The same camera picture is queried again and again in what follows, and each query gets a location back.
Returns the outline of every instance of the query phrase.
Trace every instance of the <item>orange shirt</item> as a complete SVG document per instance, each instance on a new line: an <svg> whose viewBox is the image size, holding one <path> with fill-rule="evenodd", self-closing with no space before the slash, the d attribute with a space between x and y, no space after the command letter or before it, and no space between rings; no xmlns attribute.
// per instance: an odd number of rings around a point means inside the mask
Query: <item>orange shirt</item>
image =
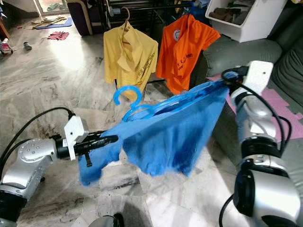
<svg viewBox="0 0 303 227"><path fill-rule="evenodd" d="M190 74L201 50L206 50L220 34L196 20L184 15L163 31L156 75L167 81L172 93L188 90Z"/></svg>

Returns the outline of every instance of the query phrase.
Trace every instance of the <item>yellow shirt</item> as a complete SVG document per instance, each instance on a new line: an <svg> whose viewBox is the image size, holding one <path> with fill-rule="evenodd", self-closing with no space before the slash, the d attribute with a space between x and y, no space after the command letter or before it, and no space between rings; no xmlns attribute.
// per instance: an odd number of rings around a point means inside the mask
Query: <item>yellow shirt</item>
<svg viewBox="0 0 303 227"><path fill-rule="evenodd" d="M152 72L156 71L158 43L134 29L129 22L104 33L105 81L117 79L117 87L135 85L141 92ZM123 93L135 100L133 91Z"/></svg>

